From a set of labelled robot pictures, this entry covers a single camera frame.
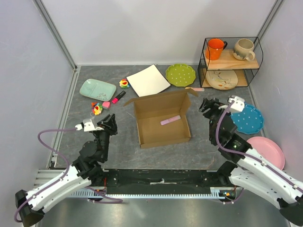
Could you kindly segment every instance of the mug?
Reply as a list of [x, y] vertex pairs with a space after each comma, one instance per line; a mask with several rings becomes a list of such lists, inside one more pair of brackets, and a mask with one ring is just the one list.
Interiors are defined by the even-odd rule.
[[221, 39], [211, 39], [207, 43], [205, 56], [210, 60], [219, 59], [222, 51], [226, 48], [227, 42]]
[[233, 56], [238, 60], [253, 61], [256, 58], [254, 49], [254, 43], [249, 39], [240, 39], [233, 48]]

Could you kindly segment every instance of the orange mug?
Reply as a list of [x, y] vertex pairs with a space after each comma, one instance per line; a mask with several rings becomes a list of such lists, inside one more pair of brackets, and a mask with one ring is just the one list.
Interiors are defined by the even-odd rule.
[[222, 41], [221, 39], [211, 39], [208, 41], [205, 55], [210, 60], [217, 60], [226, 46], [226, 41]]

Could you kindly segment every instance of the open cardboard box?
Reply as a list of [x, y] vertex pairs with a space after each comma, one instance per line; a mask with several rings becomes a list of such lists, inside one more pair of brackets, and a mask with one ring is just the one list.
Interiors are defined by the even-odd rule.
[[[190, 139], [186, 112], [191, 105], [188, 93], [198, 96], [193, 89], [164, 92], [132, 98], [124, 106], [134, 103], [141, 148], [183, 143]], [[161, 125], [160, 122], [180, 115], [181, 119]]]

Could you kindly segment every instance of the beige ceramic mug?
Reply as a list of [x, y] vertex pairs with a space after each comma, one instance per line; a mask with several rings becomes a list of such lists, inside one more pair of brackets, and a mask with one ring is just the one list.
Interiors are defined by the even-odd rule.
[[238, 60], [253, 61], [256, 58], [254, 49], [254, 43], [249, 39], [240, 39], [233, 48], [233, 56]]

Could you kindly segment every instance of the pink highlighter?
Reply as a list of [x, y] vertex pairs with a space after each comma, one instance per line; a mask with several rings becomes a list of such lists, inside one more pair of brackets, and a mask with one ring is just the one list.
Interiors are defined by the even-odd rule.
[[166, 119], [166, 120], [164, 120], [164, 121], [161, 121], [160, 123], [161, 123], [161, 125], [165, 125], [165, 124], [168, 124], [168, 123], [171, 123], [171, 122], [180, 120], [180, 119], [181, 119], [181, 117], [180, 117], [180, 115], [178, 115], [178, 116], [175, 116], [175, 117], [171, 117], [171, 118], [169, 118], [169, 119]]

